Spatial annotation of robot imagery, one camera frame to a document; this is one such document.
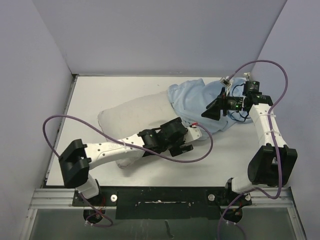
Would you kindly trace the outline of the light blue pillowcase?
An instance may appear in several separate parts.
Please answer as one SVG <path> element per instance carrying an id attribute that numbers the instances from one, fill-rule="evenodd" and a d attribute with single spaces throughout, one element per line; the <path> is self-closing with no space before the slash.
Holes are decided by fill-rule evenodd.
<path id="1" fill-rule="evenodd" d="M 202 117 L 206 106 L 217 98 L 223 85 L 219 81 L 205 83 L 203 79 L 188 80 L 181 84 L 173 84 L 167 89 L 167 98 L 174 112 L 185 125 L 197 122 L 203 125 L 211 134 L 226 131 L 236 123 L 249 124 L 251 118 L 244 119 L 245 111 L 239 113 L 228 111 L 227 116 L 221 116 L 218 121 Z"/>

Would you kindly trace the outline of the white pillow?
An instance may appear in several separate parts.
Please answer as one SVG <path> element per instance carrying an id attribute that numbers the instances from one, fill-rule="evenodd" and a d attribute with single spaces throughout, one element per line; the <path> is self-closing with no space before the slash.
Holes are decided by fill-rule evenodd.
<path id="1" fill-rule="evenodd" d="M 143 130 L 158 128 L 177 117 L 167 93 L 163 91 L 105 109 L 97 119 L 106 135 L 120 140 Z"/>

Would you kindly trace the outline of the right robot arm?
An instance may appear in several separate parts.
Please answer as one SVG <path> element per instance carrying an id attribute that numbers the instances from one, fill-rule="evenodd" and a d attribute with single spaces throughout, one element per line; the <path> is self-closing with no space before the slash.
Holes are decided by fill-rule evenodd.
<path id="1" fill-rule="evenodd" d="M 273 112 L 273 101 L 270 96 L 260 92 L 258 81 L 242 83 L 241 96 L 230 94 L 231 80 L 222 78 L 220 82 L 223 85 L 220 94 L 206 106 L 202 117 L 218 121 L 229 111 L 247 112 L 253 121 L 259 145 L 246 173 L 232 178 L 229 188 L 222 192 L 223 200 L 233 205 L 239 201 L 241 193 L 258 190 L 261 186 L 282 189 L 288 183 L 298 153 L 283 139 Z"/>

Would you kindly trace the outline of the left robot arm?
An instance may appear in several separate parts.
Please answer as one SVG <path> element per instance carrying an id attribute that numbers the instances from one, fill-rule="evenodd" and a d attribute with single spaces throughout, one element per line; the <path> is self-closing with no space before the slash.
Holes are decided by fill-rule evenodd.
<path id="1" fill-rule="evenodd" d="M 141 158 L 169 151 L 172 157 L 192 151 L 192 142 L 202 137 L 197 126 L 185 127 L 177 117 L 159 127 L 144 129 L 116 141 L 83 143 L 73 140 L 58 158 L 64 187 L 76 189 L 88 204 L 100 203 L 102 193 L 90 171 L 118 160 Z"/>

